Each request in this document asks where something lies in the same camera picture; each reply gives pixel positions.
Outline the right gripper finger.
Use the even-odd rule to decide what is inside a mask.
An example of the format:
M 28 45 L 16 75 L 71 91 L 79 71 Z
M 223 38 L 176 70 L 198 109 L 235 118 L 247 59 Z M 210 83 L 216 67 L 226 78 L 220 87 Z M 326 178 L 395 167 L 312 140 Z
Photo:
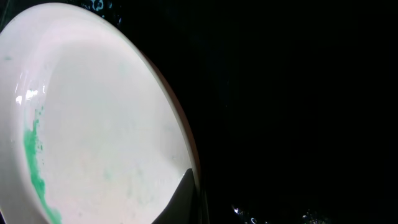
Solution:
M 167 206 L 152 224 L 198 224 L 198 202 L 193 171 L 187 169 Z

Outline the white plate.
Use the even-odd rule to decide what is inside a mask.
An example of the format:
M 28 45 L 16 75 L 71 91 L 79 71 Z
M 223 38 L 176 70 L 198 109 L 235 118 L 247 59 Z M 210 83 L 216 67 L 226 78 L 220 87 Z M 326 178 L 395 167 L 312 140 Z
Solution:
M 6 223 L 152 223 L 199 162 L 158 69 L 115 26 L 45 3 L 1 31 Z

